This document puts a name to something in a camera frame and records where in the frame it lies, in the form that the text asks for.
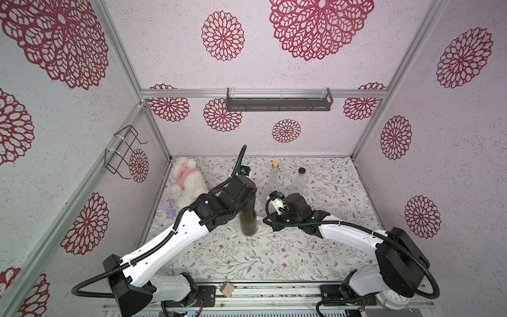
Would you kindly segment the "clear bottle with red label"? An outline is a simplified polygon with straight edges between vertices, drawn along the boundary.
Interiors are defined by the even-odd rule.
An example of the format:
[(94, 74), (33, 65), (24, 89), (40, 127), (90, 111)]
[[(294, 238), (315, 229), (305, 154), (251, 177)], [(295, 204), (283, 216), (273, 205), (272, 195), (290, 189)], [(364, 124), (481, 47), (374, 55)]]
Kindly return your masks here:
[(307, 189), (306, 169), (304, 167), (300, 167), (298, 169), (297, 175), (294, 177), (293, 181), (289, 186), (289, 194), (304, 195), (306, 189)]

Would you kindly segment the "dark green wine bottle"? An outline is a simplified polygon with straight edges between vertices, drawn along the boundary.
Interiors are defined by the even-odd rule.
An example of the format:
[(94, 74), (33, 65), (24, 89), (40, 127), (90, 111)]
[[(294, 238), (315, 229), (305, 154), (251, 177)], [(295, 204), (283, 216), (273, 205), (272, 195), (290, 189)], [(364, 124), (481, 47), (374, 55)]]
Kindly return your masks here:
[(241, 211), (240, 229), (245, 236), (254, 236), (257, 233), (257, 213), (255, 210)]

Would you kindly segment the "tall clear corked bottle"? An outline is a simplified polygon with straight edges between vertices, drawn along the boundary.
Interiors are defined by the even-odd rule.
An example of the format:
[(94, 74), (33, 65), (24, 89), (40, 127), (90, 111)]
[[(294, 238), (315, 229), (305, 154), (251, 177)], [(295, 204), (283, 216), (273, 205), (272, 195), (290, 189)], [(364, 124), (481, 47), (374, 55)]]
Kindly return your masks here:
[(280, 183), (279, 183), (279, 160), (274, 159), (271, 164), (270, 173), (268, 176), (267, 183), (265, 185), (265, 196), (266, 198), (270, 197), (270, 194), (273, 192), (280, 191)]

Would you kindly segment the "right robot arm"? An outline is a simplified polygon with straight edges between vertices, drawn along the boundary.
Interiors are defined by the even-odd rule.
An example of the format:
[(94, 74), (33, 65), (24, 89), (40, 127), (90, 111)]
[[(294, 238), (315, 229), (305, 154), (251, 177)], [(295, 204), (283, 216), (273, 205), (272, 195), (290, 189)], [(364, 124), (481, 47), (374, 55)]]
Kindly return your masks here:
[(430, 262), (402, 229), (368, 229), (311, 208), (298, 193), (274, 191), (265, 205), (264, 223), (273, 231), (294, 227), (307, 235), (334, 240), (368, 254), (376, 265), (351, 274), (346, 285), (358, 296), (393, 291), (403, 297), (437, 299), (440, 288), (430, 273)]

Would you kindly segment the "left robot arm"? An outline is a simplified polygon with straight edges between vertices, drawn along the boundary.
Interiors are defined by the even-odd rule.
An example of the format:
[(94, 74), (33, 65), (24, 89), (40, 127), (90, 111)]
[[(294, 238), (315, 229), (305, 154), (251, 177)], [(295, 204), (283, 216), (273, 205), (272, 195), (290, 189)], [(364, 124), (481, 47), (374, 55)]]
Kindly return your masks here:
[(199, 195), (169, 228), (141, 248), (107, 257), (103, 266), (112, 272), (107, 280), (121, 315), (133, 316), (153, 302), (194, 302), (198, 286), (189, 274), (160, 276), (158, 270), (194, 241), (252, 209), (256, 192), (250, 178), (234, 176), (222, 190)]

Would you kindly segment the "white plush toy pink shirt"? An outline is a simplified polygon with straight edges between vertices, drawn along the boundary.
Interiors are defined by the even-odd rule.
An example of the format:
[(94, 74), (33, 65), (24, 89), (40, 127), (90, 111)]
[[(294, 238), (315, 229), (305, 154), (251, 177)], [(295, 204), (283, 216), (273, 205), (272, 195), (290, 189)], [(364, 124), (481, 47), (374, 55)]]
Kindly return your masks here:
[(178, 209), (189, 206), (198, 196), (209, 191), (194, 158), (178, 157), (170, 171), (170, 181)]

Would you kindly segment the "small purple capped jar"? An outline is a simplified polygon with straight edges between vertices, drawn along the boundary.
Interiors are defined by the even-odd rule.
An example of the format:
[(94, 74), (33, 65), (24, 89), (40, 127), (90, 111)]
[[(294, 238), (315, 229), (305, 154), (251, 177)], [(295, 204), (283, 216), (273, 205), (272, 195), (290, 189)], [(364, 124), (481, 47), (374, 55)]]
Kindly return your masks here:
[(177, 212), (174, 211), (169, 201), (162, 201), (159, 207), (168, 219), (174, 220), (176, 218)]

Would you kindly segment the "small wooden block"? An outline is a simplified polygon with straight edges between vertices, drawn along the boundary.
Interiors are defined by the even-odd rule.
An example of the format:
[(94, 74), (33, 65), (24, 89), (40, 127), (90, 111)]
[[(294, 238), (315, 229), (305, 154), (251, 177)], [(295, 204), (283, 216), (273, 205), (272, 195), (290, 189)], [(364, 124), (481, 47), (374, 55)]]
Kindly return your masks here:
[(231, 284), (229, 281), (225, 281), (221, 287), (220, 287), (220, 292), (225, 296), (225, 297), (232, 297), (234, 291), (235, 291), (235, 286), (233, 284)]

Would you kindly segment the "white analog clock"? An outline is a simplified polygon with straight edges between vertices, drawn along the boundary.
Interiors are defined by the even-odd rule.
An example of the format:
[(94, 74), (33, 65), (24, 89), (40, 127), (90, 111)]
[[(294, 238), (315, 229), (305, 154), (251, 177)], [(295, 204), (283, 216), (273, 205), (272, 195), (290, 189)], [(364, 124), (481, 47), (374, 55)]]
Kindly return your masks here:
[(375, 298), (384, 308), (394, 311), (405, 309), (410, 302), (410, 298), (404, 297), (395, 291), (382, 291), (377, 293)]

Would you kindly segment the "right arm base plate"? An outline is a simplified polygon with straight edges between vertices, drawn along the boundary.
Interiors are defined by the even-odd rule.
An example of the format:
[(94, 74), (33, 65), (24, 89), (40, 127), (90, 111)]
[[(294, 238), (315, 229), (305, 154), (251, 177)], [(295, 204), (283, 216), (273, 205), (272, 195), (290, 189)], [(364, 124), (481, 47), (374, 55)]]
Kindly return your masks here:
[(320, 294), (324, 306), (364, 305), (371, 297), (377, 295), (377, 293), (358, 295), (345, 284), (322, 284)]

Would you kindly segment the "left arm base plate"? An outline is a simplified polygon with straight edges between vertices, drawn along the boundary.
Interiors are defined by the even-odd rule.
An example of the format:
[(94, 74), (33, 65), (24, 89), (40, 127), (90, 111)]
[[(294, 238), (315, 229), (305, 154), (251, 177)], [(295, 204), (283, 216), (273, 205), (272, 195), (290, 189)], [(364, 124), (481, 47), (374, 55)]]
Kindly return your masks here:
[(173, 307), (214, 307), (217, 288), (213, 285), (200, 285), (191, 289), (181, 301), (172, 303)]

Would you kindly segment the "black wall shelf rack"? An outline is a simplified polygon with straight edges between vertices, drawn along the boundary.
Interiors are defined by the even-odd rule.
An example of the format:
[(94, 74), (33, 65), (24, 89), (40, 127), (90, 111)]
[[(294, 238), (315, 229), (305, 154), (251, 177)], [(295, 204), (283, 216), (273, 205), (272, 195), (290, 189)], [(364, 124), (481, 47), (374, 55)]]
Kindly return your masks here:
[(226, 107), (229, 112), (328, 112), (334, 98), (327, 88), (319, 97), (236, 97), (228, 88)]

